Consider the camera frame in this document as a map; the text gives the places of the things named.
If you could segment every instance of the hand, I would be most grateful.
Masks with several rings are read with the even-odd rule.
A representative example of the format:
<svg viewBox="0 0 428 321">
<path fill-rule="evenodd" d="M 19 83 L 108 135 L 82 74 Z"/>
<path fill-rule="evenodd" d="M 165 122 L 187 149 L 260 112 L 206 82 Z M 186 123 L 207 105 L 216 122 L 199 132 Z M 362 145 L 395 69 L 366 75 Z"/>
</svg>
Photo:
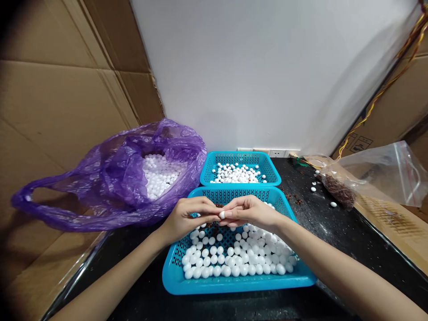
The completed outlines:
<svg viewBox="0 0 428 321">
<path fill-rule="evenodd" d="M 196 229 L 204 223 L 219 222 L 218 215 L 223 211 L 205 196 L 195 198 L 182 198 L 177 202 L 173 211 L 168 216 L 164 224 L 156 232 L 160 239 L 170 245 L 185 237 L 190 231 Z M 193 218 L 192 213 L 199 213 L 201 216 Z"/>
<path fill-rule="evenodd" d="M 247 223 L 254 224 L 269 232 L 276 233 L 282 219 L 287 219 L 281 213 L 264 204 L 254 195 L 234 198 L 223 208 L 226 219 L 220 226 L 237 227 Z"/>
</svg>

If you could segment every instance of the electrical outlet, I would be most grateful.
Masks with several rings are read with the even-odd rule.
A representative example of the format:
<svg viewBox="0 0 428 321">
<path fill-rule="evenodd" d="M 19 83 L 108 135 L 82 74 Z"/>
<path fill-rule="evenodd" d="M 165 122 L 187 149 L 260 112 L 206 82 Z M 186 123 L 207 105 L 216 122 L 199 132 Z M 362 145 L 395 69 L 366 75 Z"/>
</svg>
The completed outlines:
<svg viewBox="0 0 428 321">
<path fill-rule="evenodd" d="M 288 158 L 288 157 L 296 158 L 297 155 L 299 154 L 299 152 L 300 152 L 300 149 L 287 149 L 285 151 L 285 156 L 284 157 L 286 157 L 286 158 Z"/>
<path fill-rule="evenodd" d="M 283 158 L 285 157 L 285 149 L 271 149 L 271 151 L 269 152 L 269 157 L 272 158 Z"/>
</svg>

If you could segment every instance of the blue plastic basket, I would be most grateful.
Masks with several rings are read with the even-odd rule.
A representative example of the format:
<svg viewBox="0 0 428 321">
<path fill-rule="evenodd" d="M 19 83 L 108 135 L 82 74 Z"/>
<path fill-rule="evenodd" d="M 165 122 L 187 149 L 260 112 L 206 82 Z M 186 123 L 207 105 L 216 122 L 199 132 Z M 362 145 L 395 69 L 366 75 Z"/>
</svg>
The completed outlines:
<svg viewBox="0 0 428 321">
<path fill-rule="evenodd" d="M 225 205 L 235 197 L 249 194 L 257 196 L 264 202 L 273 204 L 278 212 L 297 222 L 284 194 L 273 186 L 254 186 L 249 184 L 203 186 L 193 190 L 189 197 L 207 196 L 214 203 Z M 214 229 L 215 227 L 206 229 L 206 236 L 216 236 Z M 235 232 L 232 232 L 228 227 L 219 228 L 217 232 L 223 234 L 223 240 L 221 242 L 216 241 L 215 246 L 221 245 L 226 251 L 228 247 L 233 246 L 235 234 L 242 233 L 242 231 L 241 227 L 237 228 Z M 262 274 L 186 280 L 181 259 L 191 245 L 192 241 L 190 236 L 187 235 L 181 241 L 174 243 L 169 249 L 162 271 L 162 281 L 165 289 L 171 294 L 208 294 L 301 288 L 314 285 L 317 280 L 317 277 L 301 260 L 297 261 L 293 273 L 285 273 L 283 276 Z"/>
<path fill-rule="evenodd" d="M 217 151 L 210 152 L 206 156 L 204 168 L 202 169 L 200 182 L 204 186 L 212 186 L 210 183 L 217 178 L 217 173 L 213 173 L 213 169 L 217 169 L 217 163 L 235 164 L 238 163 L 240 166 L 245 164 L 248 167 L 255 169 L 255 166 L 259 166 L 260 175 L 266 175 L 265 180 L 267 183 L 261 183 L 264 186 L 278 186 L 281 184 L 281 176 L 278 174 L 274 164 L 272 163 L 268 154 L 263 152 L 228 152 L 228 151 Z"/>
</svg>

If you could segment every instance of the countertop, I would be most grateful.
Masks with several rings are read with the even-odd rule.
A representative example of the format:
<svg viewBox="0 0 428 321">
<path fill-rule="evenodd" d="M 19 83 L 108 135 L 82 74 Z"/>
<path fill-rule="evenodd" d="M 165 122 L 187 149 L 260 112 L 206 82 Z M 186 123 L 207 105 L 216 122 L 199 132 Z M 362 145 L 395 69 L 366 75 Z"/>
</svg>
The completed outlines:
<svg viewBox="0 0 428 321">
<path fill-rule="evenodd" d="M 346 211 L 322 184 L 311 192 L 314 169 L 294 160 L 272 159 L 284 194 L 299 222 L 316 236 L 353 257 L 397 287 L 428 312 L 428 278 L 355 209 Z M 109 232 L 51 306 L 45 320 L 123 259 L 159 224 Z M 308 288 L 173 296 L 162 284 L 165 249 L 137 280 L 109 320 L 359 320 L 322 282 Z"/>
</svg>

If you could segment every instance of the printed symbol on cardboard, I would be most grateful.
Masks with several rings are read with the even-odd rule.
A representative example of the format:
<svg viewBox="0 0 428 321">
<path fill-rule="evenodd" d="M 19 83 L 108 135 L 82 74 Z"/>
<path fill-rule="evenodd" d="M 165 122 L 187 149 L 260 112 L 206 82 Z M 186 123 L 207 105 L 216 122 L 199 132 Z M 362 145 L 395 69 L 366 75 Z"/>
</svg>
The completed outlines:
<svg viewBox="0 0 428 321">
<path fill-rule="evenodd" d="M 345 149 L 349 149 L 349 146 L 352 146 L 352 143 L 354 142 L 354 140 L 355 140 L 357 137 L 358 137 L 358 135 L 357 135 L 357 134 L 352 133 L 352 134 L 349 136 L 349 138 L 348 138 L 348 143 L 346 144 Z M 342 141 L 342 143 L 340 144 L 340 146 L 343 146 L 343 144 L 345 143 L 345 141 L 346 141 L 346 137 L 345 137 L 345 139 Z"/>
<path fill-rule="evenodd" d="M 351 152 L 360 152 L 369 148 L 369 146 L 373 143 L 371 139 L 360 136 L 358 140 L 355 142 L 354 146 L 351 148 Z"/>
</svg>

